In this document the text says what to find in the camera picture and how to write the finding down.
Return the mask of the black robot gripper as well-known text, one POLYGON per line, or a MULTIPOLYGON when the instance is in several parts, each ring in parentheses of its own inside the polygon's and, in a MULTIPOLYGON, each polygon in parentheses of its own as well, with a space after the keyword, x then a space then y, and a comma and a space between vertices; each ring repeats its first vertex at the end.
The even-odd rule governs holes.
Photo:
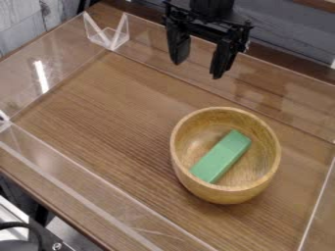
POLYGON ((235 0, 165 0, 165 5, 171 61, 179 65, 187 59, 191 35, 219 42, 210 68, 214 79, 219 79, 233 67, 237 51, 249 49, 251 20, 237 12, 235 0))

